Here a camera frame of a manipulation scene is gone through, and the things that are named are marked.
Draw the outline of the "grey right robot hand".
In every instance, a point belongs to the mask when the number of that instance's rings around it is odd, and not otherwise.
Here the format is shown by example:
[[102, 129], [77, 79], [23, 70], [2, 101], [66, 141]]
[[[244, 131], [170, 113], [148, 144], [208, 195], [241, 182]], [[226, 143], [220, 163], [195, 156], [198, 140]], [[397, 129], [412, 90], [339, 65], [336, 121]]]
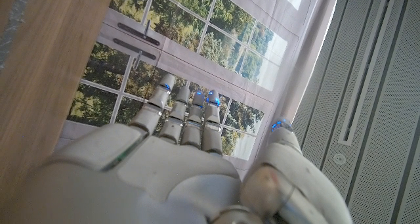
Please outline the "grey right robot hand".
[[183, 87], [154, 135], [175, 78], [128, 125], [97, 128], [33, 171], [2, 223], [350, 223], [334, 184], [278, 118], [244, 177], [222, 156], [219, 94]]

